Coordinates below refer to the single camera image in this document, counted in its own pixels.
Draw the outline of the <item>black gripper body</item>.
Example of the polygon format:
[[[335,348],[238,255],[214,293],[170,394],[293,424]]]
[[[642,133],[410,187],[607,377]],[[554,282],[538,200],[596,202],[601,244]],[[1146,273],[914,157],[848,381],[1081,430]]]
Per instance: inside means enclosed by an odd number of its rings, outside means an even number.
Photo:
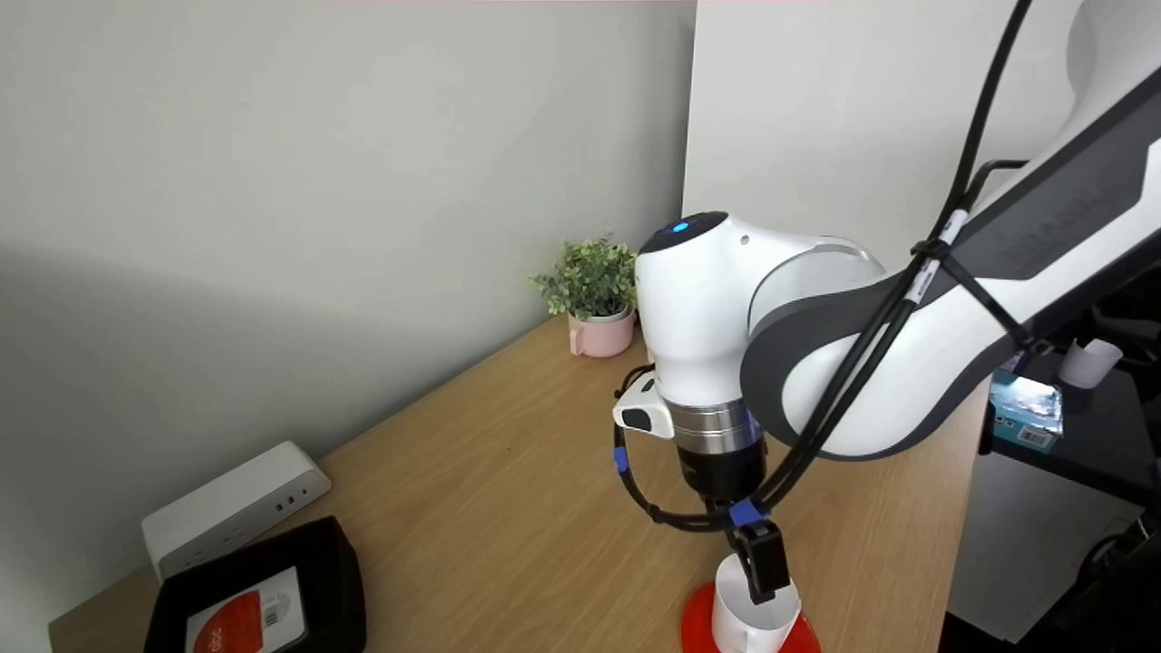
[[[749,441],[726,455],[678,450],[678,467],[705,503],[734,503],[752,496],[764,478],[764,441]]]

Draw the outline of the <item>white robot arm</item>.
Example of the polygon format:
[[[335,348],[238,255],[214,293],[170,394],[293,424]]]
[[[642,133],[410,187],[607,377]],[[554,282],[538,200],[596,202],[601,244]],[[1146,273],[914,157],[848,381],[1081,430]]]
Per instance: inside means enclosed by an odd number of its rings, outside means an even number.
[[[773,508],[816,457],[923,441],[966,391],[1036,345],[1078,287],[1161,235],[1161,0],[1081,0],[1058,137],[984,196],[966,158],[895,273],[840,239],[778,235],[728,212],[657,230],[636,258],[653,372],[620,409],[678,450],[749,593],[790,585]]]

